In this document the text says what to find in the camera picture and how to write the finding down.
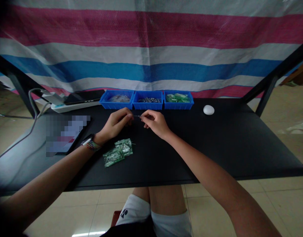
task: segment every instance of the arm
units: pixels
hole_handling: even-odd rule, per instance
[[[222,167],[175,135],[164,116],[147,110],[145,128],[151,128],[182,157],[200,183],[229,215],[237,236],[281,236],[253,197]]]
[[[132,120],[128,108],[112,113],[104,128],[95,135],[94,142],[103,145]],[[9,221],[23,232],[59,197],[93,154],[86,146],[78,147],[12,195],[1,206]]]

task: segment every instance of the red chair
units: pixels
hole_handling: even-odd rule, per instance
[[[115,211],[113,213],[113,218],[112,218],[112,222],[111,222],[111,227],[115,226],[119,217],[120,217],[121,211]]]

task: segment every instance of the white shorts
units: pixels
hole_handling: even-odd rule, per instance
[[[151,205],[148,202],[133,194],[128,197],[116,225],[145,222],[150,215],[157,237],[192,236],[188,211],[176,216],[156,214],[151,211]]]

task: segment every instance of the cloth backdrop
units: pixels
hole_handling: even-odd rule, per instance
[[[302,43],[303,0],[18,0],[0,27],[0,55],[66,95],[242,97]]]

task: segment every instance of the hand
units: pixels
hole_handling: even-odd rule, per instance
[[[168,128],[165,117],[160,112],[147,110],[142,114],[141,119],[145,123],[144,128],[151,128],[163,140],[166,140],[168,135],[172,133]]]
[[[95,135],[94,142],[103,145],[111,138],[116,137],[124,126],[132,125],[133,120],[133,114],[128,108],[112,113],[103,129]]]

